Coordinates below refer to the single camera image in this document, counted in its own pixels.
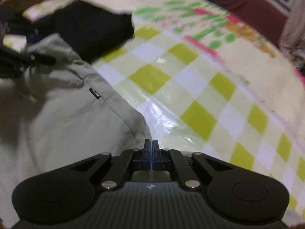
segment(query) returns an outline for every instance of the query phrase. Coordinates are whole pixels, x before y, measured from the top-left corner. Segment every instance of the clothing label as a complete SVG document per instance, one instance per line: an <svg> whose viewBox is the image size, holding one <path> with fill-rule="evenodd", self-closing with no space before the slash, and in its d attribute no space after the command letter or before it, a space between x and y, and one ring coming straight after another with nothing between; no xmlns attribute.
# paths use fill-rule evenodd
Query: clothing label
<svg viewBox="0 0 305 229"><path fill-rule="evenodd" d="M97 100L101 98L98 92L96 92L94 89L90 88L89 90L96 97Z"/></svg>

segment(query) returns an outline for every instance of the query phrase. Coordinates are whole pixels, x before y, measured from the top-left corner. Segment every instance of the circular pad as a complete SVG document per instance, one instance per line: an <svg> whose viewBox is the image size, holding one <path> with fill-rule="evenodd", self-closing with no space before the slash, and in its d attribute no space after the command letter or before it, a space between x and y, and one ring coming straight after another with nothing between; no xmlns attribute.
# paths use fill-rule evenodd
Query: circular pad
<svg viewBox="0 0 305 229"><path fill-rule="evenodd" d="M217 173L206 195L220 214L240 223L281 219L289 202L289 193L280 182L240 169Z"/></svg>
<svg viewBox="0 0 305 229"><path fill-rule="evenodd" d="M25 180L12 195L18 216L32 223L55 224L84 213L96 192L82 174L64 169Z"/></svg>

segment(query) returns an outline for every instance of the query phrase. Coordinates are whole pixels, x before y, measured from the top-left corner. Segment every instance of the green polka dot fabric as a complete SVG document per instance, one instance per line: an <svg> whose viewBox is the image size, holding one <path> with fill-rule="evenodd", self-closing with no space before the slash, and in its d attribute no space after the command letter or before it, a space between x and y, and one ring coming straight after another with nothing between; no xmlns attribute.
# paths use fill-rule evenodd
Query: green polka dot fabric
<svg viewBox="0 0 305 229"><path fill-rule="evenodd" d="M196 40L203 40L209 35L205 44L212 50L236 40L236 35L225 28L225 24L228 22L226 17L229 14L205 0L201 2L169 0L160 7L145 7L134 12L134 15L144 21L172 28L174 32L188 34Z"/></svg>

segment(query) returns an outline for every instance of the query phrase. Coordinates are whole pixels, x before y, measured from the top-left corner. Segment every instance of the black cloth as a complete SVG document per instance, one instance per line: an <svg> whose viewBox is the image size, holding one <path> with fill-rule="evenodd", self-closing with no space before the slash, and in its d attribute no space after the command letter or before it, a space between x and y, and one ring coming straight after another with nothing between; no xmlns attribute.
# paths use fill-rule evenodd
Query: black cloth
<svg viewBox="0 0 305 229"><path fill-rule="evenodd" d="M32 22L24 18L21 13L4 5L0 6L0 23L7 23L6 34L28 35L35 33L36 30Z"/></svg>
<svg viewBox="0 0 305 229"><path fill-rule="evenodd" d="M59 33L86 62L133 37L132 15L115 15L83 1L76 1L34 22L41 36Z"/></svg>

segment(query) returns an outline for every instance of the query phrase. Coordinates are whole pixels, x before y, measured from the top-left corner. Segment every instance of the small logo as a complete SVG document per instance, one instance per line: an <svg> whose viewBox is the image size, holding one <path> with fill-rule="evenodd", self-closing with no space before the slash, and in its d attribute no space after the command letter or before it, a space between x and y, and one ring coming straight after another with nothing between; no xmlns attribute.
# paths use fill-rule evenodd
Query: small logo
<svg viewBox="0 0 305 229"><path fill-rule="evenodd" d="M94 89L90 88L89 90L96 97L97 100L101 98L98 92L96 92Z"/></svg>
<svg viewBox="0 0 305 229"><path fill-rule="evenodd" d="M152 190L152 189L154 189L156 186L155 185L153 185L153 184L150 184L149 186L146 186L148 189L150 189L150 190Z"/></svg>

